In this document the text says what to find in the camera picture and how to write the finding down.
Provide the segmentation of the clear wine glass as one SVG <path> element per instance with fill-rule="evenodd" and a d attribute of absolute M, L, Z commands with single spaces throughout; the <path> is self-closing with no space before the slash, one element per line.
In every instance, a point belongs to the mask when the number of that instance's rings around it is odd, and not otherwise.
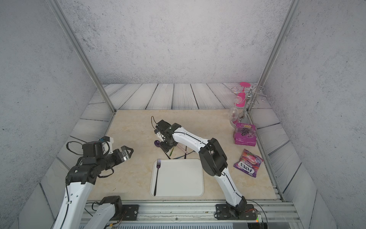
<path fill-rule="evenodd" d="M 240 96 L 237 96 L 234 99 L 234 105 L 229 111 L 229 122 L 233 128 L 236 128 L 236 125 L 240 122 L 240 112 L 237 105 L 240 105 L 243 102 L 243 99 Z"/>

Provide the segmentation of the aluminium left corner post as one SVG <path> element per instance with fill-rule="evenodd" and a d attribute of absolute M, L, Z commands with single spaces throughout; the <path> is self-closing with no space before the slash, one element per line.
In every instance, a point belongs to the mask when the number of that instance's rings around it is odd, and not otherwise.
<path fill-rule="evenodd" d="M 112 104 L 106 90 L 104 89 L 100 79 L 98 78 L 96 71 L 91 65 L 85 51 L 83 50 L 80 42 L 78 41 L 73 29 L 71 28 L 66 16 L 64 15 L 58 1 L 56 0 L 47 0 L 48 5 L 50 6 L 51 10 L 53 11 L 58 23 L 60 24 L 61 28 L 63 29 L 65 35 L 71 42 L 76 54 L 78 55 L 79 59 L 81 60 L 82 64 L 84 65 L 85 69 L 87 70 L 88 75 L 92 79 L 93 83 L 95 84 L 97 90 L 102 96 L 102 99 L 106 102 L 109 109 L 111 110 L 112 114 L 116 113 L 116 108 Z"/>

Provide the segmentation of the aluminium front rail frame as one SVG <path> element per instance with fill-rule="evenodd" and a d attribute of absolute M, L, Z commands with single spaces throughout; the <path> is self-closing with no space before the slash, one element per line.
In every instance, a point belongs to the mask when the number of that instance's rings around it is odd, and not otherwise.
<path fill-rule="evenodd" d="M 139 205 L 136 221 L 110 221 L 106 229 L 301 229 L 303 225 L 291 202 L 250 200 L 258 220 L 217 220 L 214 217 L 220 200 L 124 201 L 123 205 Z"/>

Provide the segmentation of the dark purple fork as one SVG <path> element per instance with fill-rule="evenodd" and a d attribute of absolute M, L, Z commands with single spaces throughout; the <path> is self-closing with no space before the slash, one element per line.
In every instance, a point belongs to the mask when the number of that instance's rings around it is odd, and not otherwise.
<path fill-rule="evenodd" d="M 157 164 L 156 164 L 156 178 L 155 178 L 155 185 L 154 185 L 154 193 L 153 195 L 156 196 L 157 193 L 157 183 L 158 183 L 158 174 L 159 174 L 159 169 L 161 167 L 161 159 L 157 159 Z"/>

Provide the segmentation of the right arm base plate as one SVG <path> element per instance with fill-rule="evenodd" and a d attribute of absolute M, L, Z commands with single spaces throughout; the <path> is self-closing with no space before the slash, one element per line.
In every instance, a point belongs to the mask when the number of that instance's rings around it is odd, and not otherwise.
<path fill-rule="evenodd" d="M 247 204 L 243 210 L 228 204 L 216 204 L 214 217 L 217 220 L 258 220 L 257 211 L 252 204 Z"/>

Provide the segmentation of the blue fork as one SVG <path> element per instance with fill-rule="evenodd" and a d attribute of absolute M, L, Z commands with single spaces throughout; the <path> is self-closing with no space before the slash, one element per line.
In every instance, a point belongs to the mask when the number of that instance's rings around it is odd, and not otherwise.
<path fill-rule="evenodd" d="M 180 159 L 180 158 L 186 158 L 188 155 L 192 154 L 193 152 L 190 152 L 188 154 L 184 154 L 183 156 L 179 156 L 179 157 L 176 157 L 176 158 L 173 158 L 173 159 Z"/>

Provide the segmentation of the silver spoon pink handle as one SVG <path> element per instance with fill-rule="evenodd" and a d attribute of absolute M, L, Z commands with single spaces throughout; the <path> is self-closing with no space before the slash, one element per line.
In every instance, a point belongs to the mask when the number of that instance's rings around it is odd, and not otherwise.
<path fill-rule="evenodd" d="M 179 149 L 180 151 L 182 151 L 185 154 L 185 146 L 184 145 L 178 144 L 175 148 Z"/>

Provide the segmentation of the aluminium right corner post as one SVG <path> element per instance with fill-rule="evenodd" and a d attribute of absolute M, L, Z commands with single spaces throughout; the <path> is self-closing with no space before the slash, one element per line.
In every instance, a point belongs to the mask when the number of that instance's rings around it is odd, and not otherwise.
<path fill-rule="evenodd" d="M 254 104 L 255 104 L 256 98 L 260 95 L 260 89 L 263 89 L 263 87 L 269 77 L 269 73 L 275 63 L 276 57 L 278 56 L 278 53 L 281 49 L 281 45 L 284 42 L 286 35 L 290 29 L 291 23 L 292 23 L 293 19 L 295 18 L 295 15 L 299 8 L 300 3 L 301 3 L 300 0 L 293 0 L 290 4 L 289 10 L 288 10 L 285 20 L 282 24 L 282 27 L 279 31 L 279 34 L 275 40 L 275 43 L 273 45 L 270 56 L 264 67 L 262 75 L 259 78 L 259 81 L 257 83 L 257 87 L 254 89 L 254 95 L 249 102 L 249 107 L 247 110 L 248 112 L 250 112 L 252 109 L 254 109 Z"/>

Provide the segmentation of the dark purple spoon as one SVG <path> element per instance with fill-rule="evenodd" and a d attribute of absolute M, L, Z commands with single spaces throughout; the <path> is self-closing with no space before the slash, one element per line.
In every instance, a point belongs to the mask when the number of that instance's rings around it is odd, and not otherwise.
<path fill-rule="evenodd" d="M 161 142 L 159 140 L 155 140 L 154 145 L 159 148 L 161 145 Z"/>

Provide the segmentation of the white rectangular tray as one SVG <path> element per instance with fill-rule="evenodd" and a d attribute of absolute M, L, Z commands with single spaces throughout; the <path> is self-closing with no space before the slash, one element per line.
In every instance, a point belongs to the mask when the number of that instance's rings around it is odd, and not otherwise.
<path fill-rule="evenodd" d="M 150 195 L 156 198 L 200 197 L 204 194 L 204 175 L 199 159 L 161 160 L 157 193 L 154 193 L 156 164 L 152 167 Z"/>

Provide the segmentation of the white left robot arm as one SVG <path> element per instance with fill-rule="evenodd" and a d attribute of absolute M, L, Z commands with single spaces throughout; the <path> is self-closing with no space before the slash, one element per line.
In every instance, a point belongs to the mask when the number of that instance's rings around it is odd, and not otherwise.
<path fill-rule="evenodd" d="M 59 214 L 53 225 L 55 229 L 78 229 L 88 197 L 101 172 L 113 169 L 133 154 L 132 148 L 122 146 L 111 154 L 102 155 L 95 164 L 73 167 L 65 179 L 65 195 Z M 99 208 L 86 224 L 86 229 L 104 229 L 110 221 L 120 223 L 123 219 L 136 220 L 138 205 L 124 206 L 120 196 L 104 197 Z"/>

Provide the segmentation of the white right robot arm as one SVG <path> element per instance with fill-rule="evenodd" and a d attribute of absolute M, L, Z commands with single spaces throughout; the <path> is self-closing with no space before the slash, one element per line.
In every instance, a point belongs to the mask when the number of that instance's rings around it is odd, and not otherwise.
<path fill-rule="evenodd" d="M 164 120 L 155 125 L 154 133 L 161 139 L 160 148 L 164 153 L 168 153 L 178 144 L 183 144 L 196 152 L 203 170 L 214 177 L 222 189 L 230 215 L 238 219 L 245 212 L 247 201 L 231 178 L 227 156 L 217 139 L 198 137 L 181 125 L 177 123 L 171 125 Z"/>

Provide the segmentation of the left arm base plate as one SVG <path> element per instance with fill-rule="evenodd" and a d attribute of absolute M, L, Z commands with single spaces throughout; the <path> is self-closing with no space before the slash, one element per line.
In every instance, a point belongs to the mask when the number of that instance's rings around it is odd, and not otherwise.
<path fill-rule="evenodd" d="M 111 221 L 136 221 L 139 207 L 139 205 L 117 206 Z"/>

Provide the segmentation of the pink wine glass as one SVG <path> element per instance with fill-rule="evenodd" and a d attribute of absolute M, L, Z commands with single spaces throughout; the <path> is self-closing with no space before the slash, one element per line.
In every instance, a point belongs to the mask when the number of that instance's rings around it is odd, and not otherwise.
<path fill-rule="evenodd" d="M 237 102 L 236 107 L 243 108 L 246 105 L 246 89 L 249 89 L 251 87 L 250 83 L 247 82 L 241 82 L 240 83 L 241 89 L 236 90 L 237 94 Z"/>

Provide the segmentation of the purple Fox's candy bag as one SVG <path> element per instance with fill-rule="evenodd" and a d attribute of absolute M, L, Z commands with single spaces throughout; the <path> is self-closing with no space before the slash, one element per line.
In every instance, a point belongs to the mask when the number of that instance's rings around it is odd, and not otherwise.
<path fill-rule="evenodd" d="M 251 177 L 257 177 L 258 170 L 264 160 L 247 149 L 244 149 L 238 162 L 234 163 L 234 168 L 244 172 Z"/>

